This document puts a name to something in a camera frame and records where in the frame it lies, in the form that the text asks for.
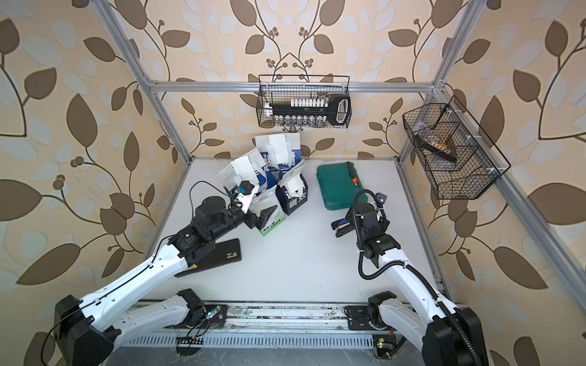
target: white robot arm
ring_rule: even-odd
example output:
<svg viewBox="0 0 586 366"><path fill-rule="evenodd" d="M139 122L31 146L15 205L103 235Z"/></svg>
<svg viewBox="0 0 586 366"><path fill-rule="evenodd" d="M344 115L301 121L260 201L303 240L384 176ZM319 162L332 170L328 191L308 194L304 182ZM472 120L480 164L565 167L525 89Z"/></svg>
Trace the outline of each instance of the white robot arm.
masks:
<svg viewBox="0 0 586 366"><path fill-rule="evenodd" d="M371 204L357 209L354 204L346 217L357 229L359 273L365 279L385 273L414 311L390 292L374 295L368 305L371 324L376 329L396 329L422 352L427 366L488 366L478 317L437 292L409 265L401 246L384 233L389 222L382 210L383 197L375 197L377 209ZM166 326L195 326L223 311L218 306L205 308L190 289L163 302L127 310L171 276L198 263L214 248L217 238L241 223L252 228L262 222L262 217L244 213L242 208L239 204L226 208L220 197L208 197L195 210L192 222L163 246L161 241L146 261L80 300L68 296L57 303L54 338L67 364L98 366L128 340ZM376 273L362 272L363 256L377 265Z"/></svg>

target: white tabletop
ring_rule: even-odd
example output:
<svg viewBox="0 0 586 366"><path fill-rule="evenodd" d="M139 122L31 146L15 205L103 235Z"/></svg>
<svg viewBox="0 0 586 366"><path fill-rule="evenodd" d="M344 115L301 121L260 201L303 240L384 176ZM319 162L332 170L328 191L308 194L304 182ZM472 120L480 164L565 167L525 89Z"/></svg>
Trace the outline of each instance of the white tabletop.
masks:
<svg viewBox="0 0 586 366"><path fill-rule="evenodd" d="M405 300L385 275L371 281L362 279L357 270L358 252L354 232L335 237L331 222L346 215L347 209L328 211L316 176L317 167L338 163L335 160L307 160L303 176L308 184L308 201L287 216L265 237L242 224L218 241L240 239L242 260L181 278L172 278L145 298L164 299L192 288L203 300L280 301L280 302L367 302L368 297L389 290ZM397 169L393 160L357 160L353 162L362 185L388 196L385 205L390 220L387 233L407 253L411 264L430 283L434 283L429 263ZM198 180L221 188L216 173L226 160L194 160L159 240L189 224L189 189ZM206 184L193 189L193 205L219 195ZM364 260L364 272L376 270Z"/></svg>

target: leaf-patterned wallpaper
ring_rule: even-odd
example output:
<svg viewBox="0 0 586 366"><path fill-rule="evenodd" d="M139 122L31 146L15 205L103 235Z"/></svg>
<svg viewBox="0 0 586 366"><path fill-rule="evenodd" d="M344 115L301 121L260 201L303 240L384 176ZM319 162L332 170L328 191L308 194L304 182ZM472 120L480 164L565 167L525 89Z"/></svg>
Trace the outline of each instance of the leaf-patterned wallpaper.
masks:
<svg viewBox="0 0 586 366"><path fill-rule="evenodd" d="M480 122L486 142L496 141L517 182L584 266L586 4L486 6L447 90ZM564 365L582 365L584 315L498 189L474 201L440 201L414 154L406 169L456 299L481 318L492 363L550 365L563 355Z"/></svg>
<svg viewBox="0 0 586 366"><path fill-rule="evenodd" d="M111 0L153 80L431 81L463 0Z"/></svg>
<svg viewBox="0 0 586 366"><path fill-rule="evenodd" d="M503 149L513 176L583 269L585 29L584 2L503 2L483 12L447 87Z"/></svg>
<svg viewBox="0 0 586 366"><path fill-rule="evenodd" d="M140 261L183 164L87 1L0 2L0 114L0 349L40 364L55 303Z"/></svg>
<svg viewBox="0 0 586 366"><path fill-rule="evenodd" d="M442 201L416 157L404 166L456 301L482 322L491 364L583 365L586 319L498 189Z"/></svg>
<svg viewBox="0 0 586 366"><path fill-rule="evenodd" d="M386 158L398 155L407 136L401 115L421 105L414 93L357 93L348 129L258 126L254 94L166 93L163 102L195 157L235 158L254 148L254 137L299 132L301 154L313 158ZM159 146L168 148L161 136Z"/></svg>

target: black wire basket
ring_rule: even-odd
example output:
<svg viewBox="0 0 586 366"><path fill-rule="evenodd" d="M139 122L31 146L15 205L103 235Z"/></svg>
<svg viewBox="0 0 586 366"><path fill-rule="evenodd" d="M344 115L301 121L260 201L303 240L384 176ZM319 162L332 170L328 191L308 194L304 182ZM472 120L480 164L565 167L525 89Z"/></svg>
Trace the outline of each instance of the black wire basket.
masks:
<svg viewBox="0 0 586 366"><path fill-rule="evenodd" d="M479 133L468 131L456 113L460 111L452 108L453 99L406 112L403 125L435 196L441 200L473 200L510 168L510 162L474 117ZM494 162L477 139L494 146L502 162Z"/></svg>
<svg viewBox="0 0 586 366"><path fill-rule="evenodd" d="M258 125L348 128L349 76L259 75Z"/></svg>

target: blue and white box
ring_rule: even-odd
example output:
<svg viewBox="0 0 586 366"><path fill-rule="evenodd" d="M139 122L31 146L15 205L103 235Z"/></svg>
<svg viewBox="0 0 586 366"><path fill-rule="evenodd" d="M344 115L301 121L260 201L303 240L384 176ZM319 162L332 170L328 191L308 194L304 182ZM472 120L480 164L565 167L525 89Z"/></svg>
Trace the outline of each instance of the blue and white box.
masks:
<svg viewBox="0 0 586 366"><path fill-rule="evenodd" d="M297 133L261 135L255 141L275 182L301 161L301 139Z"/></svg>
<svg viewBox="0 0 586 366"><path fill-rule="evenodd" d="M258 149L252 149L243 156L232 160L217 176L222 181L226 192L231 196L234 188L239 187L240 183L245 180L257 184L259 186L258 192L265 191L276 184L272 174L268 171L267 162Z"/></svg>

